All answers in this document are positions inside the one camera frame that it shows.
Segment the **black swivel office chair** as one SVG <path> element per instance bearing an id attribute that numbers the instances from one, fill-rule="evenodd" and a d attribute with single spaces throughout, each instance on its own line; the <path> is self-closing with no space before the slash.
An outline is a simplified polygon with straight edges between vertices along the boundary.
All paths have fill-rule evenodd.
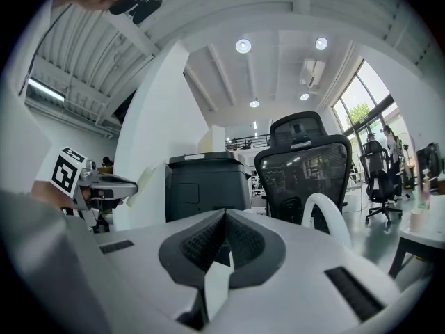
<path id="1" fill-rule="evenodd" d="M 376 214 L 384 214 L 387 219 L 387 228 L 391 227 L 391 213 L 397 213 L 401 218 L 403 211 L 389 205 L 389 201 L 394 199 L 396 185 L 392 182 L 389 171 L 388 152 L 378 141 L 369 141 L 364 144 L 364 154 L 359 158 L 363 167 L 366 194 L 369 200 L 375 204 L 370 207 L 365 218 L 365 224 Z"/>

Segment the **person's left forearm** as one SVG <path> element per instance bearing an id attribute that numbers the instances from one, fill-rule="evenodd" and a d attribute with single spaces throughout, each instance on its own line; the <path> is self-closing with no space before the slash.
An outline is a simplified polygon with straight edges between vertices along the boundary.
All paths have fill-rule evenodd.
<path id="1" fill-rule="evenodd" d="M 31 195 L 36 200 L 46 202 L 60 209 L 74 208 L 72 199 L 50 182 L 40 180 L 34 181 Z"/>

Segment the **pink pump bottle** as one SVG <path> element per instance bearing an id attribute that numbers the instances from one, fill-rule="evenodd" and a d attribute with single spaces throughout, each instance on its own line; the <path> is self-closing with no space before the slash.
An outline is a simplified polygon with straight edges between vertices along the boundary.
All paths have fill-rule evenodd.
<path id="1" fill-rule="evenodd" d="M 429 170 L 424 168 L 422 170 L 422 183 L 421 183 L 421 195 L 419 201 L 419 207 L 422 209 L 430 209 L 430 176 L 428 175 Z"/>

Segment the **yellow-green sponge tray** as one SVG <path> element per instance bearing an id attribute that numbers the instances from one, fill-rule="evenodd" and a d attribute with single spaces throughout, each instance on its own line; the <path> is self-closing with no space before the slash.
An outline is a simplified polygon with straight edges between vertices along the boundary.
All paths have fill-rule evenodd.
<path id="1" fill-rule="evenodd" d="M 138 196 L 140 196 L 143 192 L 143 190 L 145 189 L 145 187 L 149 184 L 149 181 L 154 173 L 156 169 L 153 167 L 147 167 L 141 174 L 141 176 L 139 177 L 138 181 L 136 182 L 137 186 L 138 186 L 138 191 L 133 194 L 132 196 L 128 197 L 127 201 L 126 201 L 126 206 L 129 208 L 132 208 L 138 198 Z"/>

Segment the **black equipment box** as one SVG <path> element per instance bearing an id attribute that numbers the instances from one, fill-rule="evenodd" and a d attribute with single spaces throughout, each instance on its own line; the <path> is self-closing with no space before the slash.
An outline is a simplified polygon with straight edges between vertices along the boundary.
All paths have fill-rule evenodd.
<path id="1" fill-rule="evenodd" d="M 424 171 L 429 180 L 436 181 L 442 172 L 442 157 L 438 143 L 429 143 L 426 147 L 416 152 L 421 179 L 424 179 Z"/>

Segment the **small white washbasin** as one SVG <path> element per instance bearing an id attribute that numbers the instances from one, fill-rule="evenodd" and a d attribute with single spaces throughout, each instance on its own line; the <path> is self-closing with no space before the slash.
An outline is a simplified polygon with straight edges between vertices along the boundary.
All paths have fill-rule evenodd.
<path id="1" fill-rule="evenodd" d="M 410 230 L 410 224 L 400 231 L 400 239 L 389 275 L 396 278 L 403 267 L 406 254 L 437 263 L 445 258 L 445 216 L 431 217 L 418 232 Z"/>

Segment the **large glass window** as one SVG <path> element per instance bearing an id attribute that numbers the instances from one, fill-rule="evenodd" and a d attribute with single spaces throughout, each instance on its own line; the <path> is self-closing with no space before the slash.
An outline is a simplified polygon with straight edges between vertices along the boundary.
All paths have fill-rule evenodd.
<path id="1" fill-rule="evenodd" d="M 361 60 L 343 92 L 332 106 L 341 133 L 349 139 L 353 149 L 354 162 L 363 152 L 368 135 L 385 148 L 386 136 L 382 128 L 388 125 L 395 135 L 410 144 L 405 133 L 407 127 L 402 114 L 392 99 L 383 80 L 371 65 Z"/>

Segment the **black mesh office chair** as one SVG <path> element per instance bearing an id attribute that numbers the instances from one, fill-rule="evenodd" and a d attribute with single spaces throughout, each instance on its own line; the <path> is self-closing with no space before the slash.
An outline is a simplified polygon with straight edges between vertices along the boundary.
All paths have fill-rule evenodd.
<path id="1" fill-rule="evenodd" d="M 270 217 L 300 225 L 314 193 L 343 209 L 352 147 L 346 136 L 329 135 L 318 113 L 294 113 L 274 122 L 270 146 L 255 156 L 254 164 Z"/>

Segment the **ceiling air conditioner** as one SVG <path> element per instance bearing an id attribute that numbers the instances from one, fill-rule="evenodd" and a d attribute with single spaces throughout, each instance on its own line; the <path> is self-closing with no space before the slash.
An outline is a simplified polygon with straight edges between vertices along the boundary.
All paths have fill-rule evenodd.
<path id="1" fill-rule="evenodd" d="M 325 70 L 326 62 L 305 59 L 300 73 L 300 85 L 308 88 L 318 86 Z"/>

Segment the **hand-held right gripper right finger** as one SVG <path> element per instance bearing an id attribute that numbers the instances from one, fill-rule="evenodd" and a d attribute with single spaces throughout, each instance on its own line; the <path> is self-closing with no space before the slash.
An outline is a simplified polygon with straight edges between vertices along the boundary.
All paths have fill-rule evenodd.
<path id="1" fill-rule="evenodd" d="M 318 230 L 234 210 L 286 248 L 263 284 L 232 289 L 208 334 L 389 334 L 401 293 L 376 265 Z"/>

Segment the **pale pink cup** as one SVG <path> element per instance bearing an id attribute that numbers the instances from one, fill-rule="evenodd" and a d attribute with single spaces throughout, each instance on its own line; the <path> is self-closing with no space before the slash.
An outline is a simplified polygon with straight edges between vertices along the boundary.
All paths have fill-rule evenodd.
<path id="1" fill-rule="evenodd" d="M 411 211 L 410 216 L 410 232 L 420 232 L 424 228 L 428 217 L 429 209 L 415 208 Z"/>

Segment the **long ceiling light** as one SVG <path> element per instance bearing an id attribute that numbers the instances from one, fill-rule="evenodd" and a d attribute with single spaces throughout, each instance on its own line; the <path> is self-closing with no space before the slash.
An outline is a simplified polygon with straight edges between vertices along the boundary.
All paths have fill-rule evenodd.
<path id="1" fill-rule="evenodd" d="M 65 96 L 54 90 L 53 88 L 50 88 L 48 86 L 46 86 L 45 84 L 39 82 L 36 79 L 30 78 L 28 80 L 28 85 L 32 86 L 33 88 L 39 90 L 40 92 L 43 92 L 44 94 L 54 98 L 55 100 L 58 100 L 60 102 L 64 102 L 65 101 Z"/>

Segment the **large black printer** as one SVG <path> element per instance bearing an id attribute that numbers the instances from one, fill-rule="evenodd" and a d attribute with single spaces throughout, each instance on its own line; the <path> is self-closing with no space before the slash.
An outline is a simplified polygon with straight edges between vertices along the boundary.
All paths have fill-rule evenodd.
<path id="1" fill-rule="evenodd" d="M 167 222 L 219 209 L 251 208 L 250 167 L 230 151 L 172 157 L 165 167 Z"/>

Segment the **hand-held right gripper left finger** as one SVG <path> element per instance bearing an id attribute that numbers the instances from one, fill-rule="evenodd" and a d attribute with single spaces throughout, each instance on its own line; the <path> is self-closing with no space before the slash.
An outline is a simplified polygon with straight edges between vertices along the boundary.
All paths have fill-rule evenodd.
<path id="1" fill-rule="evenodd" d="M 162 315 L 201 329 L 229 296 L 229 266 L 216 261 L 225 240 L 225 212 L 95 237 L 124 283 Z"/>

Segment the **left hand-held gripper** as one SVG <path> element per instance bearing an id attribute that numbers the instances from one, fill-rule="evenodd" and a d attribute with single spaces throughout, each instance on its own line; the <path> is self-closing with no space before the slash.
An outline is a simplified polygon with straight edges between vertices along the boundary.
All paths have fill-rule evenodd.
<path id="1" fill-rule="evenodd" d="M 63 194 L 61 209 L 75 209 L 83 218 L 99 218 L 98 205 L 93 204 L 93 184 L 105 198 L 127 198 L 138 193 L 136 182 L 123 177 L 99 174 L 95 162 L 70 147 L 60 150 L 51 176 L 51 185 Z"/>

